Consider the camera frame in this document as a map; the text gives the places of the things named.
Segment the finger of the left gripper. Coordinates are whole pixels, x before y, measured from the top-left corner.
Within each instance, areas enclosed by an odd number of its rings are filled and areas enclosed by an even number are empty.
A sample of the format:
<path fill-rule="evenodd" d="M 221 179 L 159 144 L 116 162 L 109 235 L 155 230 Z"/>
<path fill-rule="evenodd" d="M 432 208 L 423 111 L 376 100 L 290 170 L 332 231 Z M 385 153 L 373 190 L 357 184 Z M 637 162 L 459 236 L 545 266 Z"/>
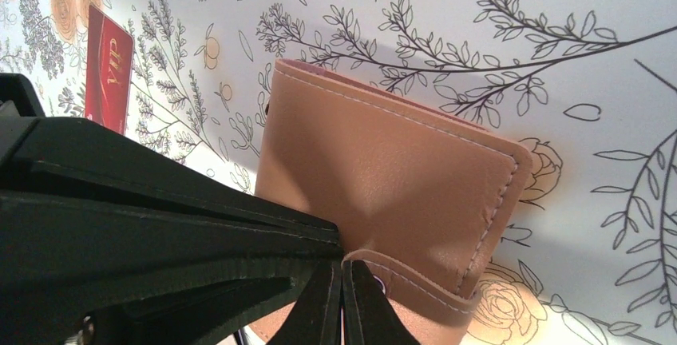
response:
<path fill-rule="evenodd" d="M 329 222 L 239 192 L 1 76 L 1 341 L 213 344 L 342 257 Z"/>

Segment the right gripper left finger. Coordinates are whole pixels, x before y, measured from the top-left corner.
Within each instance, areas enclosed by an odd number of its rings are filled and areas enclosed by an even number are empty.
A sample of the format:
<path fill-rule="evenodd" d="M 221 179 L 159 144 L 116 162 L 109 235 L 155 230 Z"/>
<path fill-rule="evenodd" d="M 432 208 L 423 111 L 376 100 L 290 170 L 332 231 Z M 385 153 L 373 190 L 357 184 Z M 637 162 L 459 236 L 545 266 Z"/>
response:
<path fill-rule="evenodd" d="M 341 343 L 342 271 L 338 262 L 315 269 L 288 317 L 268 345 Z"/>

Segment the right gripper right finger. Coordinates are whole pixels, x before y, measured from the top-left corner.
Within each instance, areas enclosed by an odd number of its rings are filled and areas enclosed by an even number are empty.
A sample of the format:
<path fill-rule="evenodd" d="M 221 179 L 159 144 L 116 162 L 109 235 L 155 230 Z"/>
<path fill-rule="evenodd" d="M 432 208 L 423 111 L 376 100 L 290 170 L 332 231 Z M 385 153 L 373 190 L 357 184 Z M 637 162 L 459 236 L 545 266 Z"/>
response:
<path fill-rule="evenodd" d="M 343 336 L 345 344 L 418 345 L 405 328 L 366 263 L 342 266 Z"/>

